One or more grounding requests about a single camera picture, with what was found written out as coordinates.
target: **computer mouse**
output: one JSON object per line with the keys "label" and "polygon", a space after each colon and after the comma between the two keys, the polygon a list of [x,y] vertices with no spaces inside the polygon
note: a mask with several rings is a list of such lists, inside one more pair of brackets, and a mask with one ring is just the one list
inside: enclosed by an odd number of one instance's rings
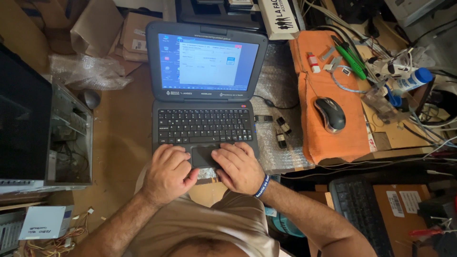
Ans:
{"label": "computer mouse", "polygon": [[314,101],[314,107],[318,110],[327,132],[338,134],[346,126],[344,111],[333,99],[319,96]]}

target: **hand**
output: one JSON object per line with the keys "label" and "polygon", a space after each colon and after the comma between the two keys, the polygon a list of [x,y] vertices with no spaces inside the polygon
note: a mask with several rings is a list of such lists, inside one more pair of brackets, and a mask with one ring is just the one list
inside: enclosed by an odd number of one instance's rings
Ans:
{"label": "hand", "polygon": [[140,193],[152,204],[163,206],[180,197],[197,182],[200,169],[191,171],[191,154],[184,147],[161,145],[152,155]]}
{"label": "hand", "polygon": [[226,187],[237,193],[257,193],[265,179],[265,172],[247,143],[222,143],[221,149],[213,150],[211,156],[223,169],[216,170],[216,173]]}

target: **laptop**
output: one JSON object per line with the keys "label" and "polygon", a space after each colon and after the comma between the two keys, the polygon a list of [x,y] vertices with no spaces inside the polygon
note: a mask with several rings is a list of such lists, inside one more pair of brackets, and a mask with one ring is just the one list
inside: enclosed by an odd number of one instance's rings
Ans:
{"label": "laptop", "polygon": [[217,167],[211,152],[243,141],[259,156],[254,94],[268,40],[261,34],[153,21],[146,27],[151,69],[153,152],[180,145],[192,167]]}

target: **blue rubber wristband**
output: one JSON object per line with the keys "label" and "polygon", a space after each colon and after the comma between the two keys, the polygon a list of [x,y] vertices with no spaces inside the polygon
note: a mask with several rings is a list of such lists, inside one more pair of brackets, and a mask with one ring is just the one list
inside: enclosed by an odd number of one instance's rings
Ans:
{"label": "blue rubber wristband", "polygon": [[263,194],[263,192],[265,192],[265,188],[266,186],[268,186],[268,182],[270,182],[270,176],[265,174],[265,179],[263,180],[263,183],[260,186],[259,191],[257,191],[257,193],[255,193],[254,195],[255,198],[259,198]]}

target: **windows desktop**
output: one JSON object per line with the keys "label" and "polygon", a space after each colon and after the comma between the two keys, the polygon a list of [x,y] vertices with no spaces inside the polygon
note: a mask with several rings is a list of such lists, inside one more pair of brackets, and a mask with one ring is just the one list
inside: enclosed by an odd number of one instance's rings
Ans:
{"label": "windows desktop", "polygon": [[163,89],[246,91],[259,45],[159,34]]}

